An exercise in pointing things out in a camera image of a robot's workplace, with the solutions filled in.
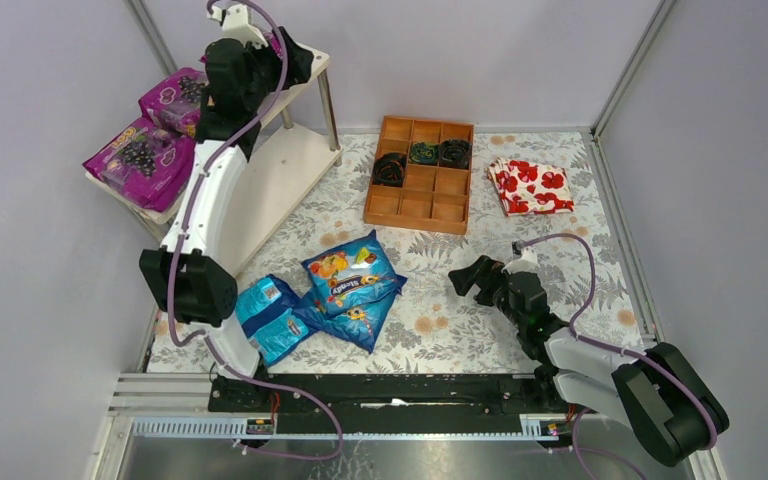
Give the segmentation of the purple grape candy bag front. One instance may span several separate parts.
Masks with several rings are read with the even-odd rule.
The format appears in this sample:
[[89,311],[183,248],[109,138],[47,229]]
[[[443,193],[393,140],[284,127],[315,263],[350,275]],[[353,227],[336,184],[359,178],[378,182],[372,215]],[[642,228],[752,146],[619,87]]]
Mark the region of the purple grape candy bag front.
[[194,138],[207,84],[204,72],[184,67],[145,93],[138,105],[143,116],[156,126]]

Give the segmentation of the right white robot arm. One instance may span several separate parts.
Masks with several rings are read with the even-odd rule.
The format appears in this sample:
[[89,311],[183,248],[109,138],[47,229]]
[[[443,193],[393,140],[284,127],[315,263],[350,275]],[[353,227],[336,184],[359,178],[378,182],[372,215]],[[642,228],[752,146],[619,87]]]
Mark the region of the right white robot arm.
[[507,263],[480,256],[448,274],[457,295],[500,311],[517,329],[546,391],[626,426],[665,466],[709,449],[730,418],[682,352],[661,342],[644,351],[607,344],[574,331],[549,307],[527,256]]

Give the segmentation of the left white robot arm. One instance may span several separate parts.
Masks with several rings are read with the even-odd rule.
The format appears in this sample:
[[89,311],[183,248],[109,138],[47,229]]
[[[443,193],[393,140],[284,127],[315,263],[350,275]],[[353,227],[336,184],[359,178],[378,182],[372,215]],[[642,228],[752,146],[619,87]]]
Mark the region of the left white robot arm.
[[205,57],[191,176],[161,245],[139,266],[168,319],[189,325],[223,374],[250,377],[266,355],[236,317],[238,277],[341,155],[332,136],[304,126],[260,131],[326,83],[329,58],[283,27],[261,46],[216,40]]

